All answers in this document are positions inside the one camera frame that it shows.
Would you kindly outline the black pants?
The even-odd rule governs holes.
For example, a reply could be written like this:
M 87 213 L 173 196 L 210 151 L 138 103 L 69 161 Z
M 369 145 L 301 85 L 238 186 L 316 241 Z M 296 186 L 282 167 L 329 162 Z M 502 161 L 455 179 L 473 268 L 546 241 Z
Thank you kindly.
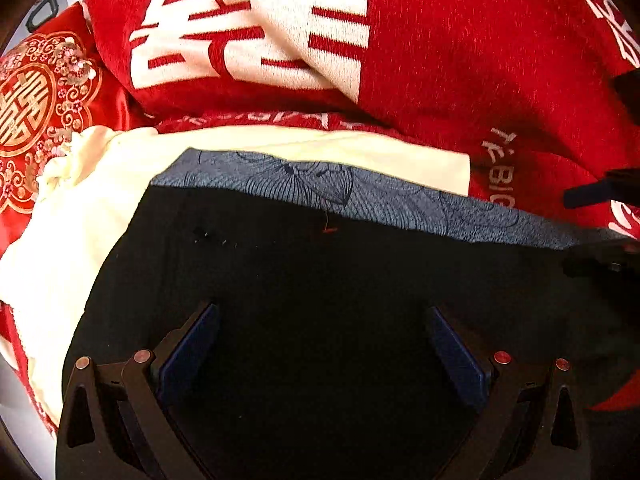
M 158 400 L 209 479 L 438 479 L 472 424 L 432 341 L 572 364 L 589 479 L 639 474 L 639 252 L 467 243 L 221 188 L 149 188 L 64 366 L 153 350 L 213 307 Z

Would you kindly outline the cream white cloth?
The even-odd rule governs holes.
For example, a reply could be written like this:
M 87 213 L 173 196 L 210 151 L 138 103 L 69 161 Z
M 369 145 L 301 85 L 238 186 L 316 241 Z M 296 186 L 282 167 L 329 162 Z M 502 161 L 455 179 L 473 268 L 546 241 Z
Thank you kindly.
M 468 195 L 471 179 L 467 154 L 358 130 L 250 125 L 79 133 L 66 155 L 47 163 L 32 218 L 1 258 L 1 300 L 16 328 L 15 356 L 52 426 L 62 413 L 66 352 L 100 267 L 150 181 L 189 148 L 337 162 L 461 196 Z

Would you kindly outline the red blanket white characters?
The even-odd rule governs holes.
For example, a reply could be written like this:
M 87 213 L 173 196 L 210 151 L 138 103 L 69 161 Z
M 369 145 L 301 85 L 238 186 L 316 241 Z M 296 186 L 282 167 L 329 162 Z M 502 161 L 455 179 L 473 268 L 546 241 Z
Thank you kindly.
M 563 193 L 639 162 L 614 89 L 639 33 L 614 0 L 85 0 L 108 70 L 164 131 L 369 130 L 462 157 L 461 192 L 637 237 L 622 198 Z

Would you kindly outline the red gold embroidered pillow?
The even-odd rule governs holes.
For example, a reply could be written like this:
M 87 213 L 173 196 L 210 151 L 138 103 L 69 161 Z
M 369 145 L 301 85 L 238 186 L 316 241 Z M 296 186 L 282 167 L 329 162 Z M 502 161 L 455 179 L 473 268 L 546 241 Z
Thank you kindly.
M 140 105 L 104 66 L 75 3 L 1 58 L 1 249 L 24 232 L 37 178 L 72 135 L 145 126 Z

